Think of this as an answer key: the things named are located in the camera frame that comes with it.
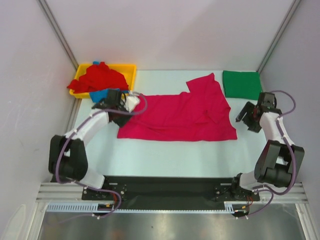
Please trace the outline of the magenta t shirt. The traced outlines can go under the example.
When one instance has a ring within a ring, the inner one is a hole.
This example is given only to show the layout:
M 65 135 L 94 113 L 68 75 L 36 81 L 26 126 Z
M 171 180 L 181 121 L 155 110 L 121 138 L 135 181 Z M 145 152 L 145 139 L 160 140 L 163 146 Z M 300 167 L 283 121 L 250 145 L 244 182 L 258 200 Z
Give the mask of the magenta t shirt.
M 119 128 L 119 139 L 148 141 L 219 142 L 237 140 L 231 108 L 215 75 L 186 82 L 188 91 L 169 95 L 141 95 L 133 116 Z

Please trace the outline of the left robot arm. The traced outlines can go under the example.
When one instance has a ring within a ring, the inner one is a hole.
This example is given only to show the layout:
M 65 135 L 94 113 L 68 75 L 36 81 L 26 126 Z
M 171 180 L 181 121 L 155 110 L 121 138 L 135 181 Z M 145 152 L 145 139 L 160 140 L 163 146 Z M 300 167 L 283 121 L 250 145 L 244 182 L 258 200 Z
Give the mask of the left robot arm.
M 60 184 L 77 182 L 93 188 L 93 194 L 100 200 L 110 196 L 111 188 L 104 184 L 103 174 L 89 167 L 86 146 L 107 124 L 123 127 L 133 116 L 140 99 L 131 92 L 109 90 L 91 107 L 88 117 L 77 127 L 64 135 L 54 135 L 50 140 L 48 170 Z

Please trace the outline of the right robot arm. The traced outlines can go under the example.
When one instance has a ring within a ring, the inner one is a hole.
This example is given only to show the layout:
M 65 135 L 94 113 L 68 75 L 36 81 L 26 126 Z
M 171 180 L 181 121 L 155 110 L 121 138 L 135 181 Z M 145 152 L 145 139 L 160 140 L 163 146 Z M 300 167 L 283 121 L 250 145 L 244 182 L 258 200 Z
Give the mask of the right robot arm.
M 243 122 L 249 131 L 263 131 L 266 145 L 254 170 L 233 178 L 230 194 L 235 200 L 242 201 L 249 191 L 283 196 L 294 186 L 305 150 L 289 137 L 285 115 L 277 107 L 275 91 L 261 92 L 256 104 L 248 101 L 237 115 L 235 121 Z

